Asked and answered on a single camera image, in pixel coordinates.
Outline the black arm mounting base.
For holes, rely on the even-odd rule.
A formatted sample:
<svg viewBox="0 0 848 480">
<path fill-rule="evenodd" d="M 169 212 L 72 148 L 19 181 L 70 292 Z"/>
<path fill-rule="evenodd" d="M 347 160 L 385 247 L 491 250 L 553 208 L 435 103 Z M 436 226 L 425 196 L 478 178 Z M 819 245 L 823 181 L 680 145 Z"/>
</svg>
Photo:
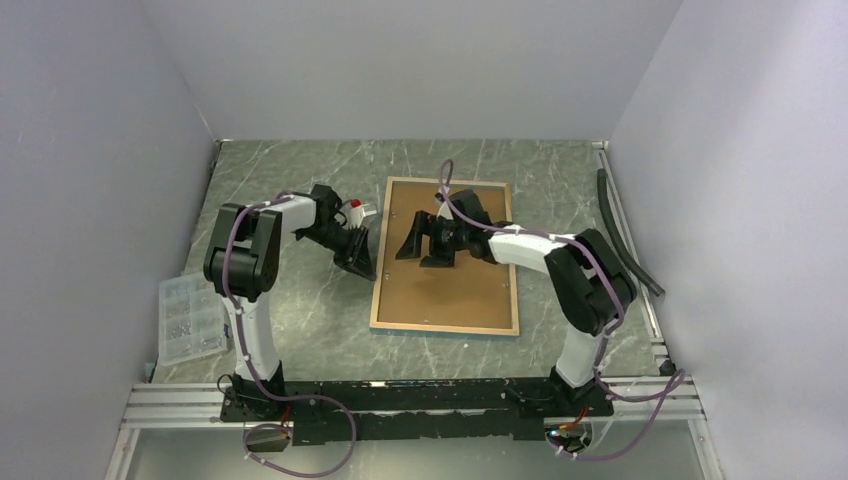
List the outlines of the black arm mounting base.
<svg viewBox="0 0 848 480">
<path fill-rule="evenodd" d="M 222 422 L 288 419 L 297 446 L 351 438 L 540 440 L 557 422 L 614 412 L 601 388 L 574 393 L 550 377 L 290 381 L 275 399 L 239 380 L 222 392 Z"/>
</svg>

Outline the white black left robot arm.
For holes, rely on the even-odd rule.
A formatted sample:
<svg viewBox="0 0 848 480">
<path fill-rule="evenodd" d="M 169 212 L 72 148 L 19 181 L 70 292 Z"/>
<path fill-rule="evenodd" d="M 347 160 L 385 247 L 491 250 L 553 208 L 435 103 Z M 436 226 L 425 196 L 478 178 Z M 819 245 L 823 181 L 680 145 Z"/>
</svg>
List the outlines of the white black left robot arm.
<svg viewBox="0 0 848 480">
<path fill-rule="evenodd" d="M 323 184 L 307 193 L 284 190 L 271 200 L 219 208 L 203 274 L 223 298 L 234 335 L 232 388 L 247 396 L 247 407 L 260 419 L 278 417 L 287 401 L 267 298 L 279 273 L 284 236 L 314 242 L 331 252 L 341 270 L 373 281 L 376 266 L 365 222 L 376 212 L 374 205 L 344 200 Z"/>
</svg>

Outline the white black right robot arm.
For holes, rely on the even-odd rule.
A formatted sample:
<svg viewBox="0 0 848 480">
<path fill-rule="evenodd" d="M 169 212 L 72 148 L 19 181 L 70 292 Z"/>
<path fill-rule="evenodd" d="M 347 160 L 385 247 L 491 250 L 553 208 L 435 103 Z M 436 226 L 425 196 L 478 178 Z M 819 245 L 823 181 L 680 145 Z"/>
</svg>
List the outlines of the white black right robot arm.
<svg viewBox="0 0 848 480">
<path fill-rule="evenodd" d="M 436 195 L 437 213 L 419 210 L 395 257 L 426 268 L 450 268 L 468 252 L 490 264 L 514 265 L 545 274 L 568 322 L 563 351 L 551 371 L 550 401 L 564 415 L 586 405 L 599 382 L 600 362 L 615 327 L 635 299 L 636 287 L 603 235 L 531 230 L 494 222 L 470 190 Z"/>
</svg>

